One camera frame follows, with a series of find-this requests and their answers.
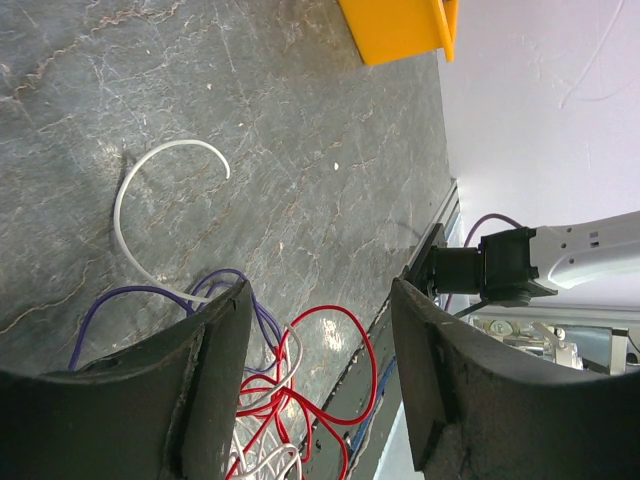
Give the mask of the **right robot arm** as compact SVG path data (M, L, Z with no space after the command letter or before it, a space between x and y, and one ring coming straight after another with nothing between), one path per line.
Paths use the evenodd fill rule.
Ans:
M638 270L638 212L535 228L491 213L473 224L462 248L429 249L427 281L436 295L512 307Z

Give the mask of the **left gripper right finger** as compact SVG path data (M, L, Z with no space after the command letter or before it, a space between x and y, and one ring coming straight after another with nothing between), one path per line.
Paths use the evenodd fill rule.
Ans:
M639 377L556 365L390 291L414 469L428 479L635 479Z

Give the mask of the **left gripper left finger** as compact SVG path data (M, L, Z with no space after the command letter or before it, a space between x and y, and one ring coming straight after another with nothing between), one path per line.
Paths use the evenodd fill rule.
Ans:
M221 479L252 322L239 282L74 372L1 374L5 479Z

